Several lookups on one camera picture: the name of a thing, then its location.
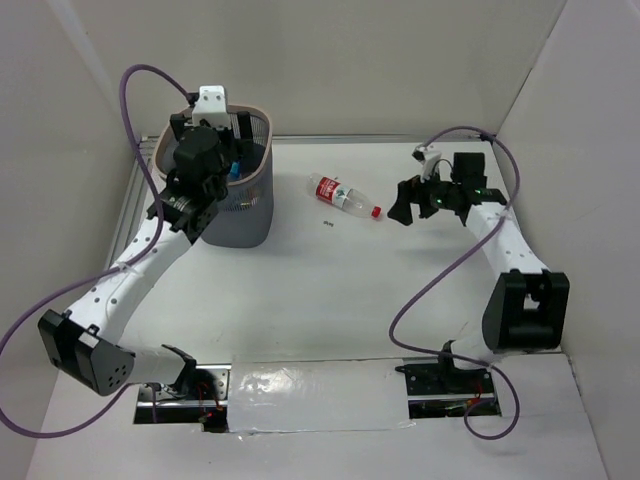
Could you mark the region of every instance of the red bottle label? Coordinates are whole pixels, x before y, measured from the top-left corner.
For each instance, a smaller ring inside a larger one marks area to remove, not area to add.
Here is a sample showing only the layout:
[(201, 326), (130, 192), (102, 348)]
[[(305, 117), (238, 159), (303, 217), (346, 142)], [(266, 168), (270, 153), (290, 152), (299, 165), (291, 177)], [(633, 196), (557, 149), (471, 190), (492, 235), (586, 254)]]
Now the red bottle label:
[(327, 177), (322, 177), (322, 180), (318, 183), (318, 188), (316, 188), (316, 197), (325, 202), (333, 203), (333, 193), (338, 185), (340, 185), (339, 182)]

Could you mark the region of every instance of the water bottle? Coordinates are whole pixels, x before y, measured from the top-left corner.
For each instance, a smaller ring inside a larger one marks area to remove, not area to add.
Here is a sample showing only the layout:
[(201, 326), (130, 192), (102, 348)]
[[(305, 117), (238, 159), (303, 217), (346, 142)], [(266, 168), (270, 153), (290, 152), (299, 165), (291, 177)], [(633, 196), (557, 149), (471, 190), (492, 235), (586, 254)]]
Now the water bottle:
[(382, 211), (356, 189), (318, 173), (309, 176), (307, 193), (356, 217), (378, 218)]

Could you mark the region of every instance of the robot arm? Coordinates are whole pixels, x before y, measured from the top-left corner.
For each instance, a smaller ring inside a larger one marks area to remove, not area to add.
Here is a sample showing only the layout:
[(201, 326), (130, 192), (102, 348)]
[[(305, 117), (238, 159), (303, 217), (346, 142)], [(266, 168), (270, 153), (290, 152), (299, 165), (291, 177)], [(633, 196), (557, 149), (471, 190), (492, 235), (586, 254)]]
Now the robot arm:
[[(456, 153), (451, 181), (440, 180), (439, 152), (427, 155), (414, 152), (425, 166), (423, 173), (400, 182), (389, 218), (411, 225), (412, 203), (419, 205), (421, 218), (440, 209), (452, 210), (482, 240), (505, 216), (501, 229), (483, 246), (497, 283), (482, 320), (471, 324), (464, 337), (447, 342), (443, 350), (491, 364), (508, 352), (556, 348), (569, 295), (566, 275), (550, 272), (536, 257), (511, 212), (504, 211), (504, 196), (486, 188), (483, 154)], [(453, 364), (462, 370), (482, 368), (458, 359)]]
[(124, 383), (162, 383), (184, 392), (195, 373), (195, 360), (170, 345), (118, 345), (138, 305), (196, 242), (217, 215), (217, 203), (228, 193), (227, 175), (237, 153), (224, 89), (201, 87), (192, 98), (192, 118), (171, 118), (178, 141), (175, 168), (160, 193), (164, 221), (153, 249), (134, 265), (127, 263), (155, 235), (155, 205), (113, 265), (119, 271), (98, 281), (64, 313), (49, 310), (38, 323), (53, 365), (100, 395), (110, 395)]

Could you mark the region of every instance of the wire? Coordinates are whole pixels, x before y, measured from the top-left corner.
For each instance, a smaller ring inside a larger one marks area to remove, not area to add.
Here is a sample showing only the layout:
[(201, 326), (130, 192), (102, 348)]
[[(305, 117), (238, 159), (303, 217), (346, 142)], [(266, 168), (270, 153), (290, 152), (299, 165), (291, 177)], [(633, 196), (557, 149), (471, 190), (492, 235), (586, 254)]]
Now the wire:
[(218, 400), (218, 395), (216, 394), (216, 389), (214, 387), (209, 388), (209, 385), (207, 385), (204, 382), (200, 382), (200, 385), (203, 385), (207, 390), (211, 391), (211, 398), (213, 399), (214, 402), (216, 402), (216, 410), (221, 411), (222, 408), (220, 407), (220, 400)]
[[(511, 166), (513, 168), (513, 173), (515, 175), (515, 185), (513, 187), (513, 191), (511, 192), (511, 195), (509, 196), (509, 201), (507, 202), (507, 204), (504, 207), (505, 211), (509, 210), (513, 206), (513, 202), (515, 202), (516, 198), (518, 197), (518, 193), (520, 192), (520, 169), (518, 168), (518, 164), (516, 163), (516, 159), (514, 158), (514, 156), (511, 153), (511, 151), (509, 151), (507, 146), (504, 143), (502, 143), (502, 141), (497, 139), (495, 137), (495, 135), (493, 135), (493, 134), (491, 134), (491, 133), (489, 133), (486, 130), (483, 130), (481, 128), (463, 125), (463, 126), (459, 126), (459, 127), (447, 128), (446, 130), (441, 131), (440, 133), (434, 135), (429, 140), (427, 140), (425, 143), (420, 145), (420, 147), (425, 147), (426, 148), (429, 145), (431, 145), (433, 142), (435, 142), (437, 139), (442, 137), (443, 135), (446, 135), (447, 133), (455, 132), (457, 130), (469, 130), (469, 131), (472, 131), (472, 132), (479, 133), (480, 135), (484, 136), (485, 138), (495, 142), (495, 144), (498, 145), (502, 149), (502, 151), (505, 153), (507, 158), (509, 158), (509, 161), (511, 162)], [(516, 425), (518, 424), (518, 420), (520, 419), (520, 398), (518, 397), (518, 392), (516, 392), (516, 389), (513, 386), (513, 383), (511, 383), (511, 380), (509, 379), (509, 377), (507, 377), (507, 375), (500, 368), (492, 367), (489, 363), (483, 362), (482, 360), (477, 360), (475, 358), (465, 357), (463, 355), (458, 355), (458, 354), (455, 354), (455, 353), (432, 350), (430, 348), (416, 347), (416, 346), (410, 345), (408, 343), (401, 342), (400, 340), (398, 340), (396, 338), (395, 331), (396, 331), (396, 328), (397, 328), (398, 324), (400, 323), (400, 320), (405, 315), (405, 313), (407, 313), (407, 311), (411, 307), (413, 307), (418, 302), (418, 300), (420, 300), (425, 294), (427, 294), (431, 289), (433, 289), (433, 287), (435, 287), (438, 283), (440, 283), (442, 280), (444, 280), (447, 277), (447, 275), (449, 275), (456, 268), (458, 268), (460, 265), (462, 265), (474, 253), (476, 253), (478, 250), (480, 250), (482, 247), (484, 247), (487, 244), (487, 242), (489, 240), (491, 240), (498, 233), (500, 228), (502, 228), (502, 225), (504, 224), (504, 222), (505, 222), (505, 217), (501, 216), (500, 219), (498, 220), (498, 223), (496, 224), (496, 226), (493, 228), (493, 230), (491, 230), (487, 234), (486, 237), (484, 237), (483, 239), (478, 241), (478, 243), (476, 243), (467, 252), (465, 252), (463, 255), (461, 255), (460, 258), (458, 258), (451, 265), (449, 265), (442, 272), (440, 272), (440, 274), (438, 274), (433, 280), (431, 280), (422, 290), (420, 290), (418, 293), (416, 293), (406, 303), (406, 305), (404, 305), (400, 309), (400, 311), (396, 314), (395, 318), (391, 322), (391, 325), (389, 325), (389, 339), (391, 340), (391, 342), (393, 342), (395, 345), (397, 345), (399, 347), (402, 347), (402, 348), (404, 348), (406, 350), (410, 350), (412, 352), (426, 353), (427, 355), (436, 355), (438, 357), (447, 357), (447, 358), (452, 358), (452, 359), (455, 359), (455, 360), (462, 360), (462, 361), (465, 361), (465, 362), (473, 363), (473, 364), (478, 365), (478, 366), (483, 367), (483, 368), (489, 368), (493, 372), (497, 373), (498, 375), (500, 375), (503, 378), (503, 380), (507, 384), (507, 387), (511, 391), (511, 394), (513, 395), (513, 401), (514, 401), (514, 404), (515, 404), (515, 412), (513, 414), (513, 420), (511, 421), (511, 423), (509, 424), (509, 426), (507, 428), (505, 428), (502, 432), (500, 432), (500, 433), (498, 433), (496, 435), (485, 435), (483, 433), (480, 433), (480, 432), (474, 430), (473, 427), (471, 426), (471, 424), (469, 423), (469, 414), (471, 412), (473, 412), (473, 410), (475, 410), (476, 408), (478, 408), (478, 407), (480, 407), (482, 405), (485, 405), (487, 403), (493, 402), (494, 401), (493, 399), (482, 400), (480, 402), (477, 402), (476, 404), (471, 406), (464, 414), (464, 424), (467, 427), (467, 429), (469, 430), (469, 432), (471, 432), (472, 435), (474, 435), (474, 436), (476, 436), (478, 438), (481, 438), (482, 440), (499, 440), (501, 438), (504, 438), (507, 435), (509, 435), (513, 431), (513, 429), (516, 427)]]
[(476, 403), (481, 402), (482, 400), (482, 382), (478, 381), (478, 390), (476, 391), (473, 398), (467, 400), (467, 406), (475, 405)]
[[(127, 134), (127, 139), (129, 140), (129, 145), (131, 146), (131, 149), (135, 154), (135, 159), (138, 162), (138, 166), (142, 170), (144, 179), (149, 185), (149, 189), (151, 190), (151, 194), (153, 195), (153, 201), (156, 206), (156, 212), (158, 215), (158, 227), (156, 228), (153, 238), (140, 253), (138, 253), (136, 256), (134, 256), (133, 258), (131, 258), (131, 260), (127, 262), (127, 265), (129, 266), (132, 266), (138, 261), (140, 261), (156, 245), (156, 243), (158, 242), (158, 239), (160, 238), (160, 235), (162, 234), (162, 223), (164, 222), (164, 216), (162, 212), (162, 202), (160, 200), (160, 195), (158, 193), (158, 189), (153, 183), (153, 178), (151, 177), (151, 173), (149, 172), (149, 169), (147, 168), (147, 165), (144, 162), (144, 158), (142, 157), (142, 153), (140, 152), (140, 148), (138, 147), (138, 144), (136, 142), (135, 134), (133, 133), (133, 127), (131, 126), (131, 119), (129, 118), (129, 107), (127, 105), (127, 83), (129, 82), (129, 78), (131, 78), (131, 76), (134, 73), (143, 71), (143, 70), (147, 72), (155, 73), (156, 75), (164, 78), (167, 82), (169, 82), (176, 89), (178, 89), (178, 91), (185, 98), (187, 98), (187, 91), (178, 82), (176, 82), (173, 78), (171, 78), (168, 74), (166, 74), (162, 70), (156, 67), (153, 67), (151, 65), (145, 65), (145, 64), (132, 65), (131, 67), (127, 68), (127, 70), (122, 75), (122, 78), (120, 79), (119, 98), (120, 98), (120, 113), (122, 114), (122, 123), (124, 124), (124, 130)], [(11, 339), (11, 337), (13, 337), (16, 331), (38, 310), (40, 310), (44, 306), (51, 303), (53, 300), (61, 297), (62, 295), (65, 295), (84, 285), (95, 283), (101, 278), (107, 277), (119, 271), (120, 271), (119, 267), (113, 267), (108, 270), (105, 270), (104, 272), (87, 277), (83, 280), (78, 280), (77, 282), (74, 282), (70, 285), (67, 285), (66, 287), (61, 288), (60, 290), (53, 292), (52, 294), (48, 295), (47, 297), (37, 302), (32, 307), (28, 308), (27, 311), (24, 312), (15, 321), (15, 323), (11, 325), (11, 327), (9, 327), (9, 330), (7, 330), (7, 333), (5, 333), (4, 336), (2, 337), (2, 340), (0, 340), (0, 356), (2, 355), (2, 352), (7, 347), (7, 344), (9, 343), (9, 340)], [(39, 438), (39, 439), (64, 437), (67, 435), (71, 435), (72, 433), (76, 433), (82, 430), (83, 428), (86, 428), (89, 425), (95, 423), (97, 420), (99, 420), (120, 399), (120, 397), (125, 392), (125, 390), (130, 386), (131, 386), (130, 384), (123, 386), (122, 389), (119, 392), (117, 392), (114, 395), (114, 397), (109, 401), (109, 403), (97, 414), (91, 417), (89, 420), (73, 428), (69, 428), (67, 430), (60, 430), (58, 432), (35, 432), (33, 430), (27, 430), (26, 428), (23, 428), (20, 425), (17, 425), (9, 417), (7, 417), (4, 410), (2, 410), (2, 407), (0, 407), (0, 421), (9, 430), (19, 435), (23, 435), (25, 437)]]
[(198, 389), (198, 404), (200, 405), (200, 414), (204, 415), (206, 413), (204, 409), (204, 396), (202, 395), (200, 384), (197, 384), (196, 388)]
[(433, 175), (434, 173), (436, 173), (436, 168), (438, 168), (438, 165), (440, 164), (440, 162), (445, 162), (449, 164), (449, 167), (451, 168), (451, 170), (453, 171), (453, 165), (451, 164), (451, 162), (449, 160), (447, 160), (446, 158), (439, 158), (435, 165), (433, 166), (433, 168), (431, 169), (431, 173), (429, 174), (430, 176)]

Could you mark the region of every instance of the gray mesh basket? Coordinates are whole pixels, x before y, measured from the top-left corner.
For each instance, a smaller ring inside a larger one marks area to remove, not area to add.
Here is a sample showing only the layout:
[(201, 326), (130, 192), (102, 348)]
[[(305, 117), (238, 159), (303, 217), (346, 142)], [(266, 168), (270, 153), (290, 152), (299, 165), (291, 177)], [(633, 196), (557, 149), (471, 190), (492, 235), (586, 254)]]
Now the gray mesh basket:
[[(267, 238), (273, 218), (271, 120), (255, 107), (229, 105), (228, 109), (236, 138), (240, 138), (240, 128), (235, 113), (251, 114), (255, 162), (250, 162), (253, 165), (240, 179), (229, 182), (229, 195), (218, 204), (218, 216), (201, 238), (221, 247), (256, 247)], [(171, 127), (167, 126), (153, 152), (153, 162), (163, 176), (175, 165), (173, 151), (176, 146)]]

